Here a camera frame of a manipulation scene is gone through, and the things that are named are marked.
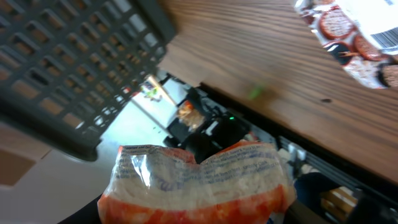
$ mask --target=white floor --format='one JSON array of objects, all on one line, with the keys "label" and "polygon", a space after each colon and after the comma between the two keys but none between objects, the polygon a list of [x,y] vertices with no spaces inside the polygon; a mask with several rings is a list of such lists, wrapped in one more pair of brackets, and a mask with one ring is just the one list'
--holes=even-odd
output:
[{"label": "white floor", "polygon": [[[174,100],[184,92],[174,82],[166,83]],[[156,102],[138,99],[162,125],[167,126],[175,110],[159,110]],[[76,161],[60,151],[51,151],[12,190],[0,190],[0,223],[58,223],[103,192],[119,145],[163,145],[166,133],[134,104],[129,103],[103,134],[96,162]]]}]

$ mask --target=wooden surface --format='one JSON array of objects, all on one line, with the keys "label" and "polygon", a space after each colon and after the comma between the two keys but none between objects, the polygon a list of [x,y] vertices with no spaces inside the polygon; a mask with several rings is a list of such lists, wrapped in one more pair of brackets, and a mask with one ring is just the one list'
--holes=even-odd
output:
[{"label": "wooden surface", "polygon": [[[191,85],[206,83],[398,183],[398,91],[370,90],[350,78],[290,1],[160,3],[178,31],[163,69]],[[260,86],[262,94],[250,100]]]}]

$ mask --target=plastic package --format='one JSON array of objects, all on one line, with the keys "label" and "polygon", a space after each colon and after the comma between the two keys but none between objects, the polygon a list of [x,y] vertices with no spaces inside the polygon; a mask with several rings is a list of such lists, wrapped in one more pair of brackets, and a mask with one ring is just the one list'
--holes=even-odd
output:
[{"label": "plastic package", "polygon": [[360,84],[374,89],[398,86],[398,0],[292,3],[322,46]]},{"label": "plastic package", "polygon": [[120,146],[98,201],[107,223],[266,223],[295,200],[273,145],[241,141],[196,164],[161,146]]}]

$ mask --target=gray plastic basket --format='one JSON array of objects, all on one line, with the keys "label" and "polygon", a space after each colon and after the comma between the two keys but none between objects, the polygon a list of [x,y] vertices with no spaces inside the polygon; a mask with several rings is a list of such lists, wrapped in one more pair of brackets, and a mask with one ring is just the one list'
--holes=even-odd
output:
[{"label": "gray plastic basket", "polygon": [[0,1],[3,117],[95,160],[101,134],[165,54],[141,7],[125,0]]}]

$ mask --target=snack wrapper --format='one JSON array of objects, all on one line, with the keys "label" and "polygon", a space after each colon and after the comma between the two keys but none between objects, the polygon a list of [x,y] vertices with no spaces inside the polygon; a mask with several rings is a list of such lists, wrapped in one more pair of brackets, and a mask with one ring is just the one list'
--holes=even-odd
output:
[{"label": "snack wrapper", "polygon": [[398,86],[398,0],[293,0],[344,71],[373,89]]},{"label": "snack wrapper", "polygon": [[98,201],[108,223],[267,223],[295,190],[271,144],[241,141],[196,164],[161,146],[120,146]]}]

